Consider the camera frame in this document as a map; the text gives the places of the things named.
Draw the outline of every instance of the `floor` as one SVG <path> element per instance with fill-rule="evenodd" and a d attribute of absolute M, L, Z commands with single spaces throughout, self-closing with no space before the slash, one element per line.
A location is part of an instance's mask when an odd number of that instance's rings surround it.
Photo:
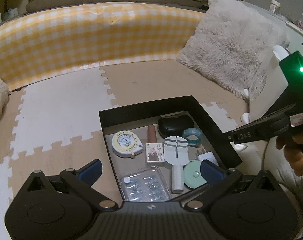
<path fill-rule="evenodd" d="M 0 239 L 9 239 L 3 217 L 11 200 L 36 169 L 56 175 L 99 158 L 103 174 L 93 188 L 121 203 L 98 111 L 184 95 L 193 95 L 223 132 L 247 111 L 243 100 L 173 60 L 80 70 L 13 92 L 0 121 Z M 242 152 L 243 172 L 260 170 L 265 146 Z"/>

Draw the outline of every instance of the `ribbed black surface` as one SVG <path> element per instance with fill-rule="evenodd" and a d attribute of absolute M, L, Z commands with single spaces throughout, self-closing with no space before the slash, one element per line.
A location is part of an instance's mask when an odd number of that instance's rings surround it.
<path fill-rule="evenodd" d="M 86 240 L 224 240 L 201 213 L 187 212 L 179 203 L 131 203 L 101 214 L 80 239 Z"/>

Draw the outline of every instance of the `brown cylindrical tube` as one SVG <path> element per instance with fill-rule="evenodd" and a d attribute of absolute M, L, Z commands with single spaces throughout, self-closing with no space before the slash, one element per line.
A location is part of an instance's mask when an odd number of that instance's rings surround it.
<path fill-rule="evenodd" d="M 156 128 L 154 125 L 147 127 L 147 142 L 157 143 Z"/>

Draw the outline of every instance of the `teal tape roll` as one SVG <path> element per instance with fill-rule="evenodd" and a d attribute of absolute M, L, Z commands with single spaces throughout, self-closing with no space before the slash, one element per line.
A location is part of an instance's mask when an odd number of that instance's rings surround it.
<path fill-rule="evenodd" d="M 188 137 L 190 135 L 195 135 L 197 139 L 195 140 L 189 139 Z M 195 147 L 201 143 L 201 139 L 204 137 L 204 134 L 201 130 L 197 128 L 188 128 L 182 132 L 182 137 L 188 141 L 189 146 Z"/>

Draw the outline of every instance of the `blue object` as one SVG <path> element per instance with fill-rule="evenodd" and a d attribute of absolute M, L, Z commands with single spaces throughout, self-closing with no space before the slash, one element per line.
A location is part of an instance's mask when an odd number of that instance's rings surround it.
<path fill-rule="evenodd" d="M 200 165 L 200 174 L 210 186 L 214 186 L 224 180 L 228 173 L 209 160 L 203 160 Z"/>
<path fill-rule="evenodd" d="M 103 165 L 100 160 L 95 160 L 89 163 L 85 169 L 82 169 L 79 174 L 78 178 L 85 182 L 87 185 L 93 185 L 96 180 L 102 175 L 103 172 Z"/>
<path fill-rule="evenodd" d="M 188 138 L 190 135 L 195 135 L 197 139 L 191 140 Z M 204 134 L 201 130 L 197 128 L 188 128 L 185 131 L 182 132 L 181 135 L 183 138 L 185 138 L 188 141 L 189 146 L 197 147 L 200 145 L 202 138 L 204 137 Z"/>

